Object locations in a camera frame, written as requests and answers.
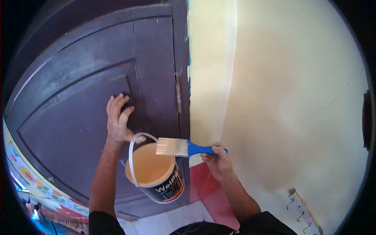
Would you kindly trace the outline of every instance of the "bucket handle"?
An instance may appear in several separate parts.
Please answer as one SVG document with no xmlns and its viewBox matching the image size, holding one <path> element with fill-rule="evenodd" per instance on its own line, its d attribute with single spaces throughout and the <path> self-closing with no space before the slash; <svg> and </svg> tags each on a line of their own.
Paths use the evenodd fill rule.
<svg viewBox="0 0 376 235">
<path fill-rule="evenodd" d="M 140 136 L 147 136 L 149 138 L 151 138 L 152 140 L 154 140 L 155 142 L 158 142 L 158 139 L 155 138 L 154 136 L 152 136 L 151 134 L 149 133 L 146 133 L 146 132 L 139 132 L 137 133 L 135 136 L 133 136 L 132 140 L 130 141 L 130 144 L 129 144 L 129 154 L 128 154 L 128 159 L 129 159 L 129 169 L 130 169 L 130 174 L 132 176 L 132 180 L 133 180 L 133 183 L 134 185 L 138 188 L 138 183 L 136 181 L 136 177 L 135 177 L 135 171 L 133 169 L 133 146 L 135 145 L 135 142 L 136 142 L 136 139 Z"/>
</svg>

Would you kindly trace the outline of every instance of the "black shirt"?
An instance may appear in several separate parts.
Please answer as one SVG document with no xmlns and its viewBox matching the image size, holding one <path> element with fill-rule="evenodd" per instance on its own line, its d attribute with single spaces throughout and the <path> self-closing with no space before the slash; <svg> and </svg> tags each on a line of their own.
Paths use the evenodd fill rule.
<svg viewBox="0 0 376 235">
<path fill-rule="evenodd" d="M 290 235 L 296 233 L 279 221 L 268 211 L 256 214 L 240 224 L 239 230 L 225 225 L 197 222 L 181 227 L 171 235 Z M 105 212 L 94 211 L 89 214 L 89 235 L 125 235 L 117 219 Z"/>
</svg>

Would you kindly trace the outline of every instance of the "paint brush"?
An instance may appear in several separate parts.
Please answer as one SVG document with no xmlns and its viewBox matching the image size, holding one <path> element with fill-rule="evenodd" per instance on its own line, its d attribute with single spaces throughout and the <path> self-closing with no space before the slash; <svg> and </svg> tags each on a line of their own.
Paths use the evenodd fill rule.
<svg viewBox="0 0 376 235">
<path fill-rule="evenodd" d="M 211 147 L 204 147 L 193 144 L 187 139 L 174 139 L 174 138 L 158 138 L 157 149 L 155 154 L 166 156 L 177 156 L 183 158 L 189 158 L 197 153 L 209 153 L 213 152 Z"/>
</svg>

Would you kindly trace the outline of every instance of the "colorful wall mural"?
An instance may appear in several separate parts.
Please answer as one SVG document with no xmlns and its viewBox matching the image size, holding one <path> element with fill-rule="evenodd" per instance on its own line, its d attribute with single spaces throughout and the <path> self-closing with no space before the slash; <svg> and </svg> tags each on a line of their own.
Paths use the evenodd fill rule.
<svg viewBox="0 0 376 235">
<path fill-rule="evenodd" d="M 8 163 L 11 164 L 20 176 L 29 184 L 26 186 L 27 190 L 29 190 L 35 197 L 49 199 L 59 204 L 59 206 L 54 206 L 54 208 L 48 209 L 52 209 L 61 215 L 72 219 L 87 221 L 89 208 L 59 190 L 34 168 L 17 147 L 4 119 L 3 136 L 6 155 L 9 160 Z"/>
</svg>

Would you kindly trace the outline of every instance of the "coat hook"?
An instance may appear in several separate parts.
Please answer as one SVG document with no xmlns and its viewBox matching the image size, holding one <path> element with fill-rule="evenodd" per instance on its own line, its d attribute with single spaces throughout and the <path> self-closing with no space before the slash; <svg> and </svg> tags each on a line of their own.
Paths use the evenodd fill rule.
<svg viewBox="0 0 376 235">
<path fill-rule="evenodd" d="M 304 230 L 306 230 L 307 228 L 309 228 L 311 226 L 312 223 L 309 223 L 308 227 L 306 227 L 305 229 L 303 229 L 303 233 L 305 234 Z"/>
<path fill-rule="evenodd" d="M 291 202 L 289 204 L 287 204 L 287 210 L 288 210 L 288 206 L 293 203 L 295 201 L 295 199 L 292 199 Z"/>
<path fill-rule="evenodd" d="M 302 212 L 302 215 L 301 216 L 299 216 L 297 219 L 296 219 L 296 221 L 298 221 L 298 222 L 300 222 L 300 218 L 302 217 L 304 215 L 304 211 Z"/>
</svg>

